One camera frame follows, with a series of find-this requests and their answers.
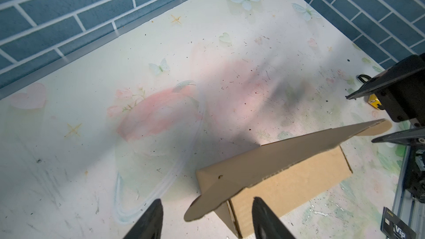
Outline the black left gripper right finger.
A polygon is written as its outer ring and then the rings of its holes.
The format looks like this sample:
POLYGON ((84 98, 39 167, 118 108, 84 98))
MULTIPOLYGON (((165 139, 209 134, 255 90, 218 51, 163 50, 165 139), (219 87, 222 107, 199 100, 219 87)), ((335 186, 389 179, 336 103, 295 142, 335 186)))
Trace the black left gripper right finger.
POLYGON ((260 197, 254 197, 252 220, 257 239, 295 239, 260 197))

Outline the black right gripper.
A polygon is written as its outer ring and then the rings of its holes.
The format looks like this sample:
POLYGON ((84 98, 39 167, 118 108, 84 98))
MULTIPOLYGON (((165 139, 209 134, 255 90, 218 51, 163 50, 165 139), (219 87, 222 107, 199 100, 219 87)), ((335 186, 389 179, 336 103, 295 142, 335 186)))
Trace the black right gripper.
MULTIPOLYGON (((425 125, 425 56, 412 55, 376 76, 359 90, 346 96, 355 100, 376 94, 394 122, 410 121, 413 126, 425 125)), ((404 146, 424 146, 425 128, 405 131, 374 138, 372 143, 394 143, 404 146)))

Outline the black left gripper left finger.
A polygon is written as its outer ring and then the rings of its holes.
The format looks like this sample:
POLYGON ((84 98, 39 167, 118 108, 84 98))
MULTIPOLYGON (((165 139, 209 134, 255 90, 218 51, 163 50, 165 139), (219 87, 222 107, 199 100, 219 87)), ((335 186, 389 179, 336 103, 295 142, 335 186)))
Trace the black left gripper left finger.
POLYGON ((163 226, 163 205, 156 199, 133 225, 124 239, 160 239, 163 226))

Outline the brown cardboard box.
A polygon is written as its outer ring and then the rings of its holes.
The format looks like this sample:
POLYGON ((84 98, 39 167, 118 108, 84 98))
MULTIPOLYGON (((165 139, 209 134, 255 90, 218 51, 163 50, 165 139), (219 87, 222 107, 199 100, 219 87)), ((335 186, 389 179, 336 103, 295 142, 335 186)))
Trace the brown cardboard box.
POLYGON ((187 222, 215 212, 240 239, 253 228, 253 202, 261 198, 283 216, 352 175, 341 148, 355 136, 376 136, 391 128, 386 119, 331 128, 269 143, 197 170, 201 195, 187 222))

